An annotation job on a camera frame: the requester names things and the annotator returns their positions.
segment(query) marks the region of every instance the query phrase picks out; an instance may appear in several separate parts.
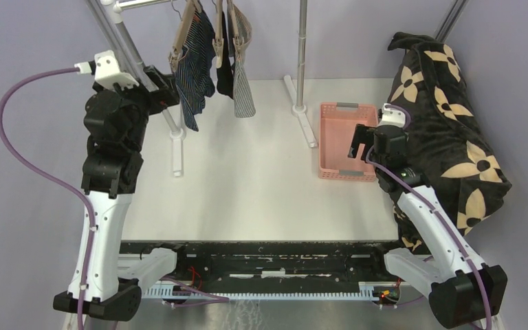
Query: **metal floor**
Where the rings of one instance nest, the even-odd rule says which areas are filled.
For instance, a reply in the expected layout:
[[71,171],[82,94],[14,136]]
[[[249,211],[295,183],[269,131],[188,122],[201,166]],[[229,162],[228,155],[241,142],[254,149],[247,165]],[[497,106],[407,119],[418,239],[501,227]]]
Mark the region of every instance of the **metal floor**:
[[[132,321],[119,330],[442,330],[426,300],[395,310],[380,311],[369,302],[250,301],[172,310],[160,300],[144,300]],[[110,329],[92,322],[90,329]],[[457,329],[471,329],[462,326]]]

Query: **black blanket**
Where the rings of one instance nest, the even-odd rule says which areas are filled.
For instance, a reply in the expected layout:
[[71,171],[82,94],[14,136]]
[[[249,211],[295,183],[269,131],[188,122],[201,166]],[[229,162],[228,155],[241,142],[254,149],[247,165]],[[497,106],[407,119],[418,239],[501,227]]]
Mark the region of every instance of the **black blanket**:
[[[496,212],[511,188],[476,123],[467,85],[452,49],[429,36],[398,32],[388,50],[406,55],[389,102],[408,110],[408,161],[422,170],[462,235]],[[400,239],[415,250],[421,239],[395,207]]]

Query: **white pole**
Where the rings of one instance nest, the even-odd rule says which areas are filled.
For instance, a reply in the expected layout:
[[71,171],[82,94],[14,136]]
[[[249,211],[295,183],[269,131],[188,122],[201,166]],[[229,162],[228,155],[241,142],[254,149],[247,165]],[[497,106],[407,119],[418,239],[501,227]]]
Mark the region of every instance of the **white pole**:
[[296,108],[303,108],[305,87],[305,48],[307,44],[308,0],[300,0],[300,23],[298,26],[298,73],[296,74]]

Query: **white table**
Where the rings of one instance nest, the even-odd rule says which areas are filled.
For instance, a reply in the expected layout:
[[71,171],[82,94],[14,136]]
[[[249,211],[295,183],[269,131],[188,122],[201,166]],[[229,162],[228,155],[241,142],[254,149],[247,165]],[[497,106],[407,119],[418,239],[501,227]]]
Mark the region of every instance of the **white table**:
[[[392,79],[306,80],[305,104],[316,136],[321,102],[380,106]],[[377,182],[318,178],[281,79],[250,82],[256,116],[234,117],[216,95],[184,141],[184,176],[171,173],[171,140],[151,117],[137,191],[123,240],[374,241],[397,239],[392,202]],[[171,109],[178,118],[179,108]]]

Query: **blue striped cloth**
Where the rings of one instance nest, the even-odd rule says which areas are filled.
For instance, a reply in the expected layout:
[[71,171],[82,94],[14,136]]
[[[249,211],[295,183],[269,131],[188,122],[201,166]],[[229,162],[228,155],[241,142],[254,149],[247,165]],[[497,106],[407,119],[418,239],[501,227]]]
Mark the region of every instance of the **blue striped cloth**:
[[210,76],[212,60],[215,57],[212,46],[214,37],[215,32],[206,11],[195,11],[183,46],[182,58],[174,72],[185,125],[193,131],[199,131],[194,116],[203,112],[206,96],[211,97],[215,93]]

